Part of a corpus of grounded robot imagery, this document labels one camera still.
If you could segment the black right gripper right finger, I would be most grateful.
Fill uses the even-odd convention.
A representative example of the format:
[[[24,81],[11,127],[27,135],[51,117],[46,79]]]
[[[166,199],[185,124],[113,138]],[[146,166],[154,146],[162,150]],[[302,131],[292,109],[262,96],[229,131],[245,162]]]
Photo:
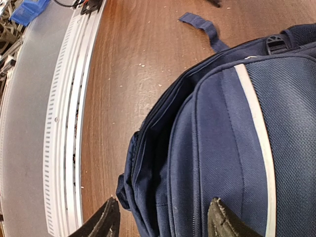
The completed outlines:
[[[260,237],[261,235],[245,225],[220,198],[212,199],[207,213],[209,237]]]

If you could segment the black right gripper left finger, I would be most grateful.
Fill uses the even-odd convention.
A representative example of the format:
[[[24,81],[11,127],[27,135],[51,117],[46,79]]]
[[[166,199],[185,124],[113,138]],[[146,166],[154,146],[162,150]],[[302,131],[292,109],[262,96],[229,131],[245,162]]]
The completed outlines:
[[[119,226],[119,203],[111,197],[69,237],[118,237]]]

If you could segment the navy blue student backpack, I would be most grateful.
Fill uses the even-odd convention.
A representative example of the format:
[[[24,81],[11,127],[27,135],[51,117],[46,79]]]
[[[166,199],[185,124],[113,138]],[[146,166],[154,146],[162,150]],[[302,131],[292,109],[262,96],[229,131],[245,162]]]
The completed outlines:
[[[215,54],[184,72],[130,140],[117,197],[143,237],[208,237],[221,201],[261,237],[316,234],[316,26]]]

